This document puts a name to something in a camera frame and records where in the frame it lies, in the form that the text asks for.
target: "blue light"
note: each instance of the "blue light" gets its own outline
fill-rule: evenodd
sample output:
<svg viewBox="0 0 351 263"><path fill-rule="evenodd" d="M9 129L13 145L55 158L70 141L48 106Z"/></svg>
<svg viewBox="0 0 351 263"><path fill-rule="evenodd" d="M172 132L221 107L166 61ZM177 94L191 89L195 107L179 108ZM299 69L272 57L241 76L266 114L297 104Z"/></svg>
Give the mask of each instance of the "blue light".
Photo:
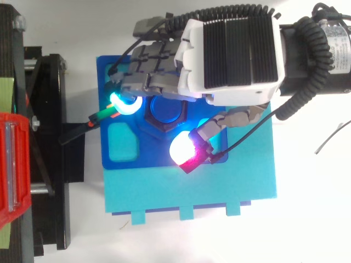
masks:
<svg viewBox="0 0 351 263"><path fill-rule="evenodd" d="M117 96L116 93L112 93L110 96L110 101L116 108L116 110L122 115L132 115L140 109L141 105L143 104L143 98L137 97L133 104L125 104L120 97Z"/></svg>

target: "white label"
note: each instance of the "white label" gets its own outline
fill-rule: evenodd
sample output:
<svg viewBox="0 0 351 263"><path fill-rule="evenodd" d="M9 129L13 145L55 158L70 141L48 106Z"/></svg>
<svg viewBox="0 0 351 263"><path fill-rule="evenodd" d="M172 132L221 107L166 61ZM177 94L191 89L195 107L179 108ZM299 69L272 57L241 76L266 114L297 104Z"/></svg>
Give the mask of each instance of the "white label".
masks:
<svg viewBox="0 0 351 263"><path fill-rule="evenodd" d="M349 35L342 26L328 26L324 29L330 52L333 54L333 66L330 74L344 74L351 71L351 44Z"/></svg>

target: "white table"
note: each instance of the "white table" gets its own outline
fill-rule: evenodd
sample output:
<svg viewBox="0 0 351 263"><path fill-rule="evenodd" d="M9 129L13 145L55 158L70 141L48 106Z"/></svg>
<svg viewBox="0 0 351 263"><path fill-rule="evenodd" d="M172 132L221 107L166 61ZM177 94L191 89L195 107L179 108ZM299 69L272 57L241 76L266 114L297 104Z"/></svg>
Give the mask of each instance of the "white table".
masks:
<svg viewBox="0 0 351 263"><path fill-rule="evenodd" d="M85 122L98 110L95 59L128 48L137 20L233 4L209 0L5 2L27 19L25 45L41 45L43 54L59 53L67 60L70 122ZM310 16L317 2L265 4L282 13L281 24L291 24ZM350 2L326 4L351 14ZM275 98L273 108L284 100ZM224 208L196 210L190 221L180 221L179 212L172 211L148 213L146 225L131 226L130 215L105 214L100 132L88 133L85 182L70 184L71 245L65 251L45 246L45 256L35 261L351 262L351 126L314 155L339 123L351 118L350 102L350 95L320 96L288 121L274 119L278 198L253 201L241 208L241 216L230 218ZM331 113L333 118L326 117Z"/></svg>

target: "light blue base plate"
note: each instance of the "light blue base plate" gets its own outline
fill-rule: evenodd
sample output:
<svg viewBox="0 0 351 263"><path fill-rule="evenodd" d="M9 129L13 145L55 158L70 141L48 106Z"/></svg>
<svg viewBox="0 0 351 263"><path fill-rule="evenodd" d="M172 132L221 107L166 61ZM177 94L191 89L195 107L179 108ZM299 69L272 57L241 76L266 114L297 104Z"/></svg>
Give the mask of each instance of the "light blue base plate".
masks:
<svg viewBox="0 0 351 263"><path fill-rule="evenodd" d="M253 126L228 129L228 145ZM108 136L124 137L115 129ZM134 225L145 223L148 209L179 207L180 219L188 220L194 218L194 205L225 203L228 216L240 215L240 201L276 197L271 120L229 152L225 163L202 164L190 174L177 166L104 169L104 181L106 212L130 211Z"/></svg>

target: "green paper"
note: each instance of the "green paper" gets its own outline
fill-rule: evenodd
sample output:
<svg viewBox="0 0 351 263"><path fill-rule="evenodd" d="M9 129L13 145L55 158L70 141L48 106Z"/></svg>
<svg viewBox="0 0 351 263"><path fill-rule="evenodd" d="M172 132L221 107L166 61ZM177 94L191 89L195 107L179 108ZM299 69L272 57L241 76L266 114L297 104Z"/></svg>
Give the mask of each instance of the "green paper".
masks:
<svg viewBox="0 0 351 263"><path fill-rule="evenodd" d="M11 112L13 78L0 78L0 112Z"/></svg>
<svg viewBox="0 0 351 263"><path fill-rule="evenodd" d="M8 249L10 246L11 224L6 224L0 230L0 249Z"/></svg>

